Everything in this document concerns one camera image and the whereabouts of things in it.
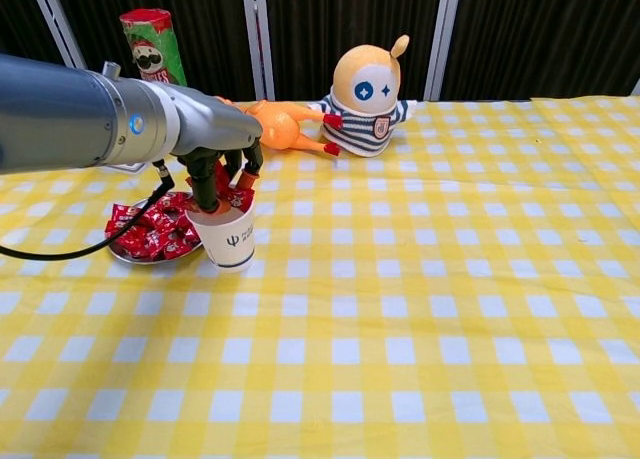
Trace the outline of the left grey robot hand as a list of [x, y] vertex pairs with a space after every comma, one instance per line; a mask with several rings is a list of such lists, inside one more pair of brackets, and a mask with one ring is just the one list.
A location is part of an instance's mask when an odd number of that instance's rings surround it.
[[227, 174], [243, 171], [251, 180], [263, 165], [261, 124], [222, 99], [196, 89], [172, 86], [170, 97], [180, 118], [178, 141], [172, 151], [186, 167], [197, 208], [216, 214], [222, 210], [215, 164], [221, 157], [231, 161]]

